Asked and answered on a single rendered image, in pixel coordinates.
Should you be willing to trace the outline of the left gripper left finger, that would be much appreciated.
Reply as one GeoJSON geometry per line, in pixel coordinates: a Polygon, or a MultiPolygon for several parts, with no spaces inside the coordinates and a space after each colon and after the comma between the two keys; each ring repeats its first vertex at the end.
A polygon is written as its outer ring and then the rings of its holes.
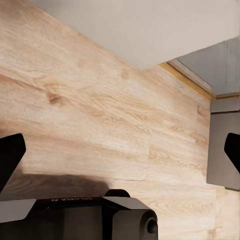
{"type": "Polygon", "coordinates": [[[25,153],[26,144],[21,133],[0,138],[0,193],[25,153]]]}

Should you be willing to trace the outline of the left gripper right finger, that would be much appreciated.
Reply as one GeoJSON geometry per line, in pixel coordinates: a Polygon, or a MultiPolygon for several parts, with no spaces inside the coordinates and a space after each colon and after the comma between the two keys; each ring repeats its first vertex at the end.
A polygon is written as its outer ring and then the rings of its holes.
{"type": "Polygon", "coordinates": [[[240,135],[228,133],[224,151],[240,173],[240,135]]]}

